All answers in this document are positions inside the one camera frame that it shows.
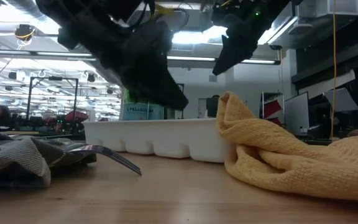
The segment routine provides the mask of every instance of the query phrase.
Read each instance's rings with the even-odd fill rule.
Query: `yellow towel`
[[[225,161],[233,177],[268,190],[358,200],[358,136],[309,146],[254,117],[233,93],[219,100],[221,136],[236,144]]]

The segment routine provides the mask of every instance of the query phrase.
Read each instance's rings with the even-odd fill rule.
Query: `wooden table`
[[[123,156],[142,177],[99,156],[49,189],[0,190],[0,223],[358,223],[358,202],[258,189],[222,164]]]

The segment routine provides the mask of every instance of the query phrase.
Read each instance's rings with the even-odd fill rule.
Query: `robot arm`
[[[216,3],[212,21],[227,27],[223,50],[213,70],[215,75],[251,58],[257,41],[291,0],[228,0]],[[173,33],[155,16],[154,0],[148,21],[130,27],[126,22],[142,0],[36,0],[45,15],[61,25],[58,42],[69,49],[78,44],[87,48],[103,67],[113,70],[135,96],[182,110],[188,100],[171,77],[167,54]]]

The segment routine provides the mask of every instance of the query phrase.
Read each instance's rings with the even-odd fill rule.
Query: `person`
[[[0,127],[1,126],[10,128],[12,126],[12,119],[9,108],[0,105]]]

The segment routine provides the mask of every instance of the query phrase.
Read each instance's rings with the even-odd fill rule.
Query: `ductwork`
[[[19,10],[21,13],[30,15],[34,19],[38,20],[39,22],[46,22],[48,17],[44,15],[34,2],[34,0],[1,0],[5,4],[14,7],[15,9]],[[84,47],[78,46],[74,50],[69,50],[71,52],[81,52],[81,53],[89,53]],[[99,61],[97,62],[87,62],[87,64],[93,66],[97,69],[98,73],[109,83],[116,83],[118,85],[121,84],[117,76],[110,71],[106,70],[102,67]]]

